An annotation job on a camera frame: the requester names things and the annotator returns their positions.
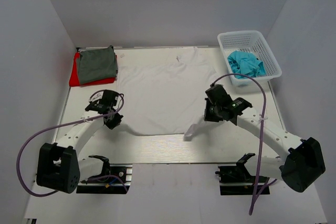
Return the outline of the blue t shirt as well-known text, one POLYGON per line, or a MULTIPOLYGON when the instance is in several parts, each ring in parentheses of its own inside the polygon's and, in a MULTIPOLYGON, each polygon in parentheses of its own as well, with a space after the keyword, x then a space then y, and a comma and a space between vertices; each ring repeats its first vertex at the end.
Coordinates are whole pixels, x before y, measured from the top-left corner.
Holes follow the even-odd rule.
POLYGON ((237 79, 246 79, 247 76, 251 78, 263 77, 266 75, 264 63, 259 60, 254 54, 243 51, 233 51, 228 57, 227 61, 237 79))

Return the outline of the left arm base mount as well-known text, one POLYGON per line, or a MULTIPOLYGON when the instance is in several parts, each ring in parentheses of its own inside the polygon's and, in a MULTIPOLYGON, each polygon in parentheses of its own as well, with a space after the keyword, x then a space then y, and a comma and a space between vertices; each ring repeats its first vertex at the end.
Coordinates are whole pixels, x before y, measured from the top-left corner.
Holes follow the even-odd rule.
POLYGON ((79 161, 78 194, 124 195, 132 180, 131 164, 111 164, 100 155, 90 155, 79 161))

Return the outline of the folded grey t shirt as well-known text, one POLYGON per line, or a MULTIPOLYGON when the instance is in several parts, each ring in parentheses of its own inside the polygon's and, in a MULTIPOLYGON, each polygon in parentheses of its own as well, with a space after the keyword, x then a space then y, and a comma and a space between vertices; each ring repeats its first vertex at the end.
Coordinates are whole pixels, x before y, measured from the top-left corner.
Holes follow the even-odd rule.
POLYGON ((118 75, 117 56, 114 47, 85 50, 79 53, 76 59, 79 84, 87 84, 107 78, 116 78, 118 75))

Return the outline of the white plastic basket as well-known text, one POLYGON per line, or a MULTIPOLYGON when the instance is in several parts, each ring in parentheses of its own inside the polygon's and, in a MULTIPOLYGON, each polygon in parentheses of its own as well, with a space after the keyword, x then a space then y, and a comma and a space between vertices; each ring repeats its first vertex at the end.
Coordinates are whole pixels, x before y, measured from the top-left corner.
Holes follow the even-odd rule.
POLYGON ((228 57, 232 52, 240 51, 252 53, 258 60, 263 62, 266 74, 255 78, 260 84, 265 84, 282 75, 274 54, 259 31, 242 30, 221 33, 217 36, 217 40, 229 73, 232 73, 232 69, 228 62, 228 57))

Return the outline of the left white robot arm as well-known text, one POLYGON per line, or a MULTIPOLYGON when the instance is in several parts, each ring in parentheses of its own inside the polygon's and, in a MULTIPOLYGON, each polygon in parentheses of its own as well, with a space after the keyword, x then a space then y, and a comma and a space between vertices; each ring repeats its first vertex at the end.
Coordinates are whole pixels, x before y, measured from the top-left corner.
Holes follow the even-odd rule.
POLYGON ((66 134, 52 144, 45 143, 39 150, 37 185, 71 194, 82 181, 108 180, 111 168, 106 157, 78 156, 99 129, 112 130, 121 123, 122 106, 118 102, 123 100, 122 94, 103 90, 102 97, 89 101, 82 117, 66 134))

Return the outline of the folded red t shirt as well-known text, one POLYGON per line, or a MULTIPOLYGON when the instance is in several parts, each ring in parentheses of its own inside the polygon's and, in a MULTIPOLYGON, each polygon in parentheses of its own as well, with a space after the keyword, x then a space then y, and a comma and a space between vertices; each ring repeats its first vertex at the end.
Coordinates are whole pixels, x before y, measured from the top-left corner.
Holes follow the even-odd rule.
POLYGON ((110 84, 114 83, 116 81, 116 77, 111 78, 105 78, 101 80, 91 81, 85 84, 79 83, 79 78, 77 74, 77 60, 80 58, 80 53, 76 52, 73 59, 73 65, 72 65, 72 72, 69 79, 69 86, 70 87, 83 87, 83 86, 96 86, 96 85, 102 85, 102 84, 110 84))

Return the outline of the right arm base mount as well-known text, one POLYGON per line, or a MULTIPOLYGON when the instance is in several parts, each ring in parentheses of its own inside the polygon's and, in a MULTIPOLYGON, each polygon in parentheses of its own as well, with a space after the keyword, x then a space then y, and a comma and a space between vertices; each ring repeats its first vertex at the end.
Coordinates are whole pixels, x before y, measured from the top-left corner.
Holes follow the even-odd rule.
POLYGON ((236 163, 218 166, 215 172, 219 179, 221 196, 252 195, 256 176, 253 176, 245 167, 256 154, 247 153, 236 163))

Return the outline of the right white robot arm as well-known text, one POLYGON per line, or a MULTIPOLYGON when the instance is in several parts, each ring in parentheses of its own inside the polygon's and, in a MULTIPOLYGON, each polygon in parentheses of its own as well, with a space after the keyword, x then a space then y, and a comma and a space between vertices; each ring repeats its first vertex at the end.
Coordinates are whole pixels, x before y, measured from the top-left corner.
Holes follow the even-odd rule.
POLYGON ((228 121, 246 130, 277 153, 276 158, 247 153, 234 165, 223 165, 216 175, 222 184, 255 184, 256 177, 282 180, 296 192, 305 191, 325 171, 321 145, 313 137, 293 135, 258 114, 243 98, 233 100, 220 84, 206 90, 204 120, 228 121))

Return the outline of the white t shirt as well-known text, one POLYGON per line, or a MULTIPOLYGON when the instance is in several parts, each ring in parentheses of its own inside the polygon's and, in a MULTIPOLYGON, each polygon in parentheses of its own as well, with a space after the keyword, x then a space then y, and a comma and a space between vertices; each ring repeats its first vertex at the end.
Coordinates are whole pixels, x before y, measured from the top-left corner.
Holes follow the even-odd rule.
POLYGON ((119 129, 136 136, 194 135, 208 125, 205 91, 218 76, 198 48, 176 56, 174 63, 120 67, 117 89, 124 106, 119 129))

